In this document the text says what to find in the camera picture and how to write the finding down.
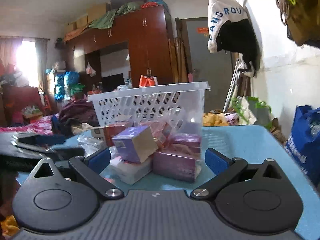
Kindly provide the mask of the white plastic basket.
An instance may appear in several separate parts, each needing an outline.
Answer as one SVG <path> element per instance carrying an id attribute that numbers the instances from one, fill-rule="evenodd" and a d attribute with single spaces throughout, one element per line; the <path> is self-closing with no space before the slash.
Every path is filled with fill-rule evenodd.
<path id="1" fill-rule="evenodd" d="M 93 103 L 100 126 L 117 121 L 133 125 L 164 118 L 178 133 L 201 134 L 207 82 L 176 83 L 94 94 Z"/>

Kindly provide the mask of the purple gold small box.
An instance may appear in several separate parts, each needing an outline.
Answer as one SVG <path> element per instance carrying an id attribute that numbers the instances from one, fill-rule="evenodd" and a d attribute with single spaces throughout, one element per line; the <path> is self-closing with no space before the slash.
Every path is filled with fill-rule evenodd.
<path id="1" fill-rule="evenodd" d="M 130 127 L 112 138 L 124 161 L 141 164 L 158 150 L 149 126 Z"/>

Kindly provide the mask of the metal crutches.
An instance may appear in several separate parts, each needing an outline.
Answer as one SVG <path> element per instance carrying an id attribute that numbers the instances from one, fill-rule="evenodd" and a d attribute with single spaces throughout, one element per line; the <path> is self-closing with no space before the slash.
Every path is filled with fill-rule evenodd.
<path id="1" fill-rule="evenodd" d="M 235 62 L 235 67 L 234 67 L 234 71 L 233 71 L 233 75 L 232 75 L 232 79 L 231 79 L 231 83 L 228 89 L 228 93 L 227 93 L 227 97 L 225 100 L 225 104 L 223 107 L 223 112 L 226 113 L 229 109 L 229 105 L 231 103 L 231 99 L 233 97 L 233 93 L 236 87 L 236 82 L 239 78 L 239 64 L 240 64 L 240 59 L 238 58 Z"/>

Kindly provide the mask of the white black hanging garment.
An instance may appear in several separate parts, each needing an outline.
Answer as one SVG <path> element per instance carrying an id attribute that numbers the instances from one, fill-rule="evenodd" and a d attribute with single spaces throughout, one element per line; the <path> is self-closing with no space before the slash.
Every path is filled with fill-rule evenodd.
<path id="1" fill-rule="evenodd" d="M 239 53 L 247 71 L 256 76 L 258 44 L 246 10 L 236 0 L 209 0 L 208 50 Z"/>

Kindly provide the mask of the grey metal door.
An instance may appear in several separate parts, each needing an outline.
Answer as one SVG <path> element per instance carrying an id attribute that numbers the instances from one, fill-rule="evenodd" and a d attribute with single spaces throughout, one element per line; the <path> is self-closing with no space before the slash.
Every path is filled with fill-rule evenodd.
<path id="1" fill-rule="evenodd" d="M 193 80 L 206 81 L 210 86 L 204 95 L 204 111 L 222 110 L 233 75 L 231 53 L 225 50 L 213 54 L 209 52 L 206 17 L 181 20 L 181 37 L 185 46 L 187 66 L 193 75 Z"/>

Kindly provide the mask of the green white tote bag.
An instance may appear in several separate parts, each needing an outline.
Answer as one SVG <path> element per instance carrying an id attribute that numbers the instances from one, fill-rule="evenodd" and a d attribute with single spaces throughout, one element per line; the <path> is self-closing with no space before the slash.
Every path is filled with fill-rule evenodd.
<path id="1" fill-rule="evenodd" d="M 272 110 L 265 101 L 252 96 L 243 96 L 233 98 L 231 104 L 238 115 L 238 125 L 259 125 L 267 130 L 272 128 Z"/>

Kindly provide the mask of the white box under stack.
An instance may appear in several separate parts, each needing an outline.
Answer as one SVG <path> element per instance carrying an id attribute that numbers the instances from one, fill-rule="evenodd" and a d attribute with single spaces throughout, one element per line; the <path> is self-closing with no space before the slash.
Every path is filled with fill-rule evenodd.
<path id="1" fill-rule="evenodd" d="M 150 156 L 141 164 L 130 163 L 118 156 L 110 161 L 108 168 L 118 176 L 122 182 L 133 185 L 152 171 L 152 161 L 153 158 Z"/>

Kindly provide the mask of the yellow orange blanket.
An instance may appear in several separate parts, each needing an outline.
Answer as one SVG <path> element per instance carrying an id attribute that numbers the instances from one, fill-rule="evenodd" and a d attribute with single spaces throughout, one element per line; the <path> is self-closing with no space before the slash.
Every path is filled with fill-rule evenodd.
<path id="1" fill-rule="evenodd" d="M 229 123 L 225 119 L 223 113 L 204 113 L 203 114 L 203 126 L 214 127 L 214 126 L 229 126 Z"/>

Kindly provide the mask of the pink purple box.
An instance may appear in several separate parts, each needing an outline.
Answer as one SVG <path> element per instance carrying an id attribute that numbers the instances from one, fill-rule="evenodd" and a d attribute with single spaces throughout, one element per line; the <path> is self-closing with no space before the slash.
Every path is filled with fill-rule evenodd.
<path id="1" fill-rule="evenodd" d="M 200 135 L 177 133 L 153 154 L 153 172 L 160 176 L 193 183 L 201 170 Z"/>

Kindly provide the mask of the blue shopping bag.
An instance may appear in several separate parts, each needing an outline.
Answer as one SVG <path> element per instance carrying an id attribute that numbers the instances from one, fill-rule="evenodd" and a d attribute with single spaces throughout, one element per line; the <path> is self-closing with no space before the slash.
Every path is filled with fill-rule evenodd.
<path id="1" fill-rule="evenodd" d="M 285 151 L 313 185 L 319 184 L 319 108 L 297 106 Z"/>

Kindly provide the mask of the brown hanging bag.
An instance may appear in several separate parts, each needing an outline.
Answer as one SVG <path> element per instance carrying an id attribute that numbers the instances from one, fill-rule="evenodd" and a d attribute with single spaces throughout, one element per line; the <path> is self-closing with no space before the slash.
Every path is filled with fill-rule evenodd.
<path id="1" fill-rule="evenodd" d="M 296 45 L 319 47 L 319 0 L 295 0 L 287 19 L 289 38 Z"/>

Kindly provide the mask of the green cloth on wardrobe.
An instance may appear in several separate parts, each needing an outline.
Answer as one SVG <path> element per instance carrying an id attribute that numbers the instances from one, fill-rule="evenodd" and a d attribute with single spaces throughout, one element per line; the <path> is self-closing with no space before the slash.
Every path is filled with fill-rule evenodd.
<path id="1" fill-rule="evenodd" d="M 103 3 L 95 5 L 87 10 L 88 27 L 93 29 L 112 28 L 114 18 L 139 10 L 144 2 L 128 2 L 118 9 L 111 9 L 111 5 Z"/>

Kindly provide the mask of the orange white plastic bag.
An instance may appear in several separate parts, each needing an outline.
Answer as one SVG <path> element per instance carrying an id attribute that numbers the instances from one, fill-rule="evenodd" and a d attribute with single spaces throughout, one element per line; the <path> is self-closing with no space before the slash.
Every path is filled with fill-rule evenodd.
<path id="1" fill-rule="evenodd" d="M 141 75 L 139 80 L 139 87 L 152 87 L 157 86 L 158 81 L 156 76 Z"/>

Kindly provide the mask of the dark red wooden wardrobe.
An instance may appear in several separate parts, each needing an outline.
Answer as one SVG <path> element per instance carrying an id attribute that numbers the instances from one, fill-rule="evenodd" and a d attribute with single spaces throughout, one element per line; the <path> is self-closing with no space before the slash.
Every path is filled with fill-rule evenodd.
<path id="1" fill-rule="evenodd" d="M 173 41 L 171 16 L 163 5 L 149 7 L 116 17 L 110 29 L 87 28 L 66 43 L 67 70 L 80 72 L 85 84 L 87 64 L 97 66 L 98 52 L 121 43 L 129 50 L 133 87 L 148 69 L 160 85 L 173 83 L 169 43 Z"/>

